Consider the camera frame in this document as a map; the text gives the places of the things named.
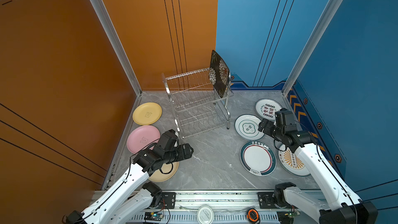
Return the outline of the cream round plate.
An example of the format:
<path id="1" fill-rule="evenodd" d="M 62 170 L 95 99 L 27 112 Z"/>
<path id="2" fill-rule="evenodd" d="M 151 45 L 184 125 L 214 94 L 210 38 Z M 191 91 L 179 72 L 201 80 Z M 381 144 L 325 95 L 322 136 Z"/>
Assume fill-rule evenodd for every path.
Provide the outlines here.
<path id="1" fill-rule="evenodd" d="M 179 167 L 179 162 L 173 162 L 171 164 L 164 164 L 162 168 L 156 170 L 150 177 L 149 180 L 160 183 L 169 180 L 175 175 Z"/>

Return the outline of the white plate green red rim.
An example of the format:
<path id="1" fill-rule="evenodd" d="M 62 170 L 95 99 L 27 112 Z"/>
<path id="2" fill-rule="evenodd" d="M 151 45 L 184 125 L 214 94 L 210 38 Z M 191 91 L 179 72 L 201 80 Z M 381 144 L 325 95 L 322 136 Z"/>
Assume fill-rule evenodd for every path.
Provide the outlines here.
<path id="1" fill-rule="evenodd" d="M 258 141 L 250 141 L 242 146 L 240 161 L 248 172 L 256 176 L 270 175 L 277 165 L 274 152 Z"/>

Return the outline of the steel wire dish rack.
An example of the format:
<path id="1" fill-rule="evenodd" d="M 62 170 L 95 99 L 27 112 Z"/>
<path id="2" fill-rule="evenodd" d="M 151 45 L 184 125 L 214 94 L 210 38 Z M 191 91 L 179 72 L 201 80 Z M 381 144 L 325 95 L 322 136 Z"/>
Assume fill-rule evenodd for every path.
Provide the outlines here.
<path id="1" fill-rule="evenodd" d="M 162 74 L 177 132 L 183 139 L 219 127 L 231 127 L 228 109 L 229 98 L 234 95 L 231 75 L 224 94 L 217 92 L 209 76 L 209 68 L 169 77 Z"/>

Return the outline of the black floral square plate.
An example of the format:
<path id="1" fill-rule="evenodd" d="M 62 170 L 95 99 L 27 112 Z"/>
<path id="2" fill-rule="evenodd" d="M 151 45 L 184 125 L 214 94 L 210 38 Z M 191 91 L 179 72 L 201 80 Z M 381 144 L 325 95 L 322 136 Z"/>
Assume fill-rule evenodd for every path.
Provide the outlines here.
<path id="1" fill-rule="evenodd" d="M 230 70 L 215 50 L 211 52 L 209 80 L 220 98 L 223 98 L 230 86 Z"/>

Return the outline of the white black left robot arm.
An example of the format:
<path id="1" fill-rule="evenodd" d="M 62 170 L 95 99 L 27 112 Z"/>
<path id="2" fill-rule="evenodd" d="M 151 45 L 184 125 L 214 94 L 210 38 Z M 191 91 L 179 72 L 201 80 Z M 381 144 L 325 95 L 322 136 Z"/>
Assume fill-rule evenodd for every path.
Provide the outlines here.
<path id="1" fill-rule="evenodd" d="M 122 224 L 137 212 L 157 206 L 162 190 L 148 181 L 165 164 L 190 159 L 194 149 L 179 143 L 175 130 L 164 132 L 130 157 L 126 172 L 94 203 L 62 218 L 64 224 Z"/>

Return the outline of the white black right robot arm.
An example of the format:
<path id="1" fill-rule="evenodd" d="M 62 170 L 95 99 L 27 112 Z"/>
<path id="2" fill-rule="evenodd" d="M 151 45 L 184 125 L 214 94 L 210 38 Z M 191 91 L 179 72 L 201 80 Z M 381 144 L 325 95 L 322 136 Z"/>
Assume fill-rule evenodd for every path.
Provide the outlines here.
<path id="1" fill-rule="evenodd" d="M 281 142 L 309 170 L 327 204 L 302 191 L 293 183 L 275 186 L 274 201 L 279 208 L 297 207 L 319 224 L 374 224 L 378 210 L 363 201 L 340 177 L 322 154 L 318 142 L 308 130 L 300 130 L 293 112 L 283 108 L 276 121 L 263 119 L 258 130 Z"/>

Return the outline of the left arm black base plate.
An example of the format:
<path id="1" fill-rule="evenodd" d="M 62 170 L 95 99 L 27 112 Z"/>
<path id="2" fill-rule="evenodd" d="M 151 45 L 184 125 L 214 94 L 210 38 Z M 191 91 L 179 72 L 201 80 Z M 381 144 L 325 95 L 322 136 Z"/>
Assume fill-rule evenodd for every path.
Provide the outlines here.
<path id="1" fill-rule="evenodd" d="M 163 192 L 158 196 L 155 196 L 147 207 L 148 209 L 174 209 L 176 203 L 176 193 L 175 192 Z"/>

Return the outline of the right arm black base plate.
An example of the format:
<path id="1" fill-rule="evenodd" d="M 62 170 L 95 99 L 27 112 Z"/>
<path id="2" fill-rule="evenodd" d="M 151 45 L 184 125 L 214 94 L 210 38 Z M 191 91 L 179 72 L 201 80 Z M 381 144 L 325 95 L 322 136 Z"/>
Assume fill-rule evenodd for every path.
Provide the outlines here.
<path id="1" fill-rule="evenodd" d="M 275 194 L 274 192 L 258 192 L 258 201 L 261 209 L 266 208 L 279 208 L 279 209 L 287 209 L 292 208 L 285 197 L 280 194 Z"/>

